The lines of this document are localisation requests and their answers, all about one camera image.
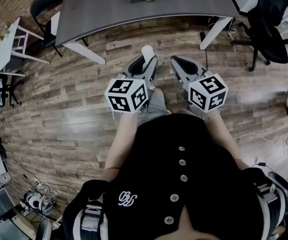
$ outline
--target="black chair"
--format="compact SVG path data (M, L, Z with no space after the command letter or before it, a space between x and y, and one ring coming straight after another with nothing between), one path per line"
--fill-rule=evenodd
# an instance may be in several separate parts
M286 64L288 63L288 54L285 45L288 39L283 40L275 26L278 26L288 7L288 0L258 0L255 8L247 13L250 28L243 22L239 23L240 27L245 29L246 34L251 41L233 41L232 45L253 46L254 58L253 66L250 71L255 70L258 51L267 60Z
M7 85L7 75L4 74L0 74L0 80L2 82L2 87L0 88L0 94L1 94L1 103L2 105L0 106L3 107L5 106L6 103L6 98L9 97L9 105L11 107L14 107L14 105L12 104L12 98L14 99L14 101L21 105L22 103L19 102L14 94L14 90L18 85L22 85L24 82L23 81L18 81L17 83L14 84L14 77L12 77L11 79L11 83L9 85Z
M39 26L40 30L44 33L43 46L45 48L53 46L53 48L56 50L58 55L61 57L62 57L62 54L60 54L60 52L58 51L58 49L55 46L56 36L51 34L51 21L49 20L46 23L46 25L44 25L44 24L41 24L37 20L37 17L45 9L56 6L58 4L60 5L60 4L62 4L62 2L63 2L63 0L35 0L30 7L30 14L32 15L33 19L35 20L35 22ZM88 46L85 39L82 38L82 40L83 40L84 44L86 46Z

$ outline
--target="white table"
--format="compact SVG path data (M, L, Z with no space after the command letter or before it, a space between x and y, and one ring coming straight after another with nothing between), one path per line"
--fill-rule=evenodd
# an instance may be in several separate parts
M31 60L37 60L46 64L49 64L49 61L45 61L39 58L35 58L29 55L25 54L25 50L26 50L26 45L27 45L27 39L28 39L28 35L32 35L34 37L37 37L41 40L44 40L44 38L42 38L41 36L28 31L24 28L22 28L19 25L19 20L20 18L18 18L13 24L11 24L11 26L9 27L9 34L6 35L3 39L3 41L0 42L0 74L5 74L5 75L12 75L12 76L17 76L18 74L14 74L14 73L6 73L6 72L1 72L4 67L6 66L6 64L10 61L10 56L16 56L16 57L21 57L21 58L25 58L25 59L31 59ZM16 35L16 31L17 30L21 30L23 32L25 32L24 35ZM17 47L13 47L13 43L14 40L18 40L18 44Z
M52 18L51 18L51 34L56 35L57 34L57 27L58 27L58 21L59 21L59 16L60 16L60 11L56 13ZM85 46L81 45L80 43L76 41L70 41L65 44L63 44L65 47L77 52L80 55L83 55L90 60L100 64L100 65L105 65L106 60L103 59L101 56L97 55L96 53L92 52L90 49L86 48Z

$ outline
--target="gray table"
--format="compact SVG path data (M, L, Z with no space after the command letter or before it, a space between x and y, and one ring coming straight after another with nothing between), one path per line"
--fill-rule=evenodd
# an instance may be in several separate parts
M204 50L233 17L239 14L232 0L64 0L56 44L124 23L169 16L219 16L220 19L200 44Z

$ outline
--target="white button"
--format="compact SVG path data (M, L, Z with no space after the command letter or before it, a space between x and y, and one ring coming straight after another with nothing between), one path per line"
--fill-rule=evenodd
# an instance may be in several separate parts
M183 181L183 182L186 182L188 180L187 176L186 175L181 175L180 176L180 179Z
M179 200L179 195L177 195L177 194L172 194L171 196L170 196L170 201L172 201L172 202L177 202Z
M186 165L186 161L183 160L183 159L180 159L180 160L179 160L179 164L180 164L181 166L185 166L185 165Z
M170 225L170 224L174 223L174 218L173 217L166 217L164 219L164 223L166 223L167 225Z

